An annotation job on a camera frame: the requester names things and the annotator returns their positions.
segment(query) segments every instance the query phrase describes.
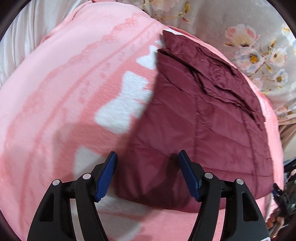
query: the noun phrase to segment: pink and white blanket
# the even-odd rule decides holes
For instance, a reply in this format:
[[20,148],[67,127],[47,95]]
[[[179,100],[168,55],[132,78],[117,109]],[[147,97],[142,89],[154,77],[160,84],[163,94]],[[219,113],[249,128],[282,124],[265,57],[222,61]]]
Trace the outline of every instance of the pink and white blanket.
[[[117,2],[81,5],[17,68],[0,91],[0,209],[26,240],[51,181],[89,172],[111,150],[124,154],[153,94],[156,51],[172,30],[140,9]],[[226,60],[212,46],[187,35]],[[275,181],[283,186],[277,119],[267,98],[247,79],[263,114]],[[257,200],[269,212],[269,197]],[[83,240],[75,202],[73,222]],[[197,214],[154,210],[117,198],[110,188],[97,205],[110,240],[187,240]],[[219,240],[224,210],[214,240]]]

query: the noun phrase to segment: floral fabric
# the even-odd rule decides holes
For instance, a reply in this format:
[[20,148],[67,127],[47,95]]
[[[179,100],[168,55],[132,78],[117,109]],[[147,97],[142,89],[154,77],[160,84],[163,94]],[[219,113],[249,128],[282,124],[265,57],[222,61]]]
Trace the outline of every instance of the floral fabric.
[[267,0],[117,0],[220,50],[272,102],[279,125],[296,123],[296,39]]

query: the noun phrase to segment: maroon fabric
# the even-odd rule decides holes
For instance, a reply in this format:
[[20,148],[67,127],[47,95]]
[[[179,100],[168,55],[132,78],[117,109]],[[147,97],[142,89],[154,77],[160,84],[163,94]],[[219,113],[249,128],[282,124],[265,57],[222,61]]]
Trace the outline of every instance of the maroon fabric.
[[182,149],[220,179],[242,178],[256,199],[267,195],[274,180],[265,119],[246,79],[187,37],[163,36],[153,99],[115,172],[117,195],[198,212],[174,155]]

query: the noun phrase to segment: maroon quilted garment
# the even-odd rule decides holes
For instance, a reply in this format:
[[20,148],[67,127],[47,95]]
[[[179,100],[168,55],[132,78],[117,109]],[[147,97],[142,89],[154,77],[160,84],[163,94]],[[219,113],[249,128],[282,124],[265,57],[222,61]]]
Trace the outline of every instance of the maroon quilted garment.
[[246,79],[187,37],[163,36],[153,99],[115,172],[117,195],[198,212],[174,155],[183,149],[222,180],[242,178],[256,199],[267,195],[274,180],[265,119]]

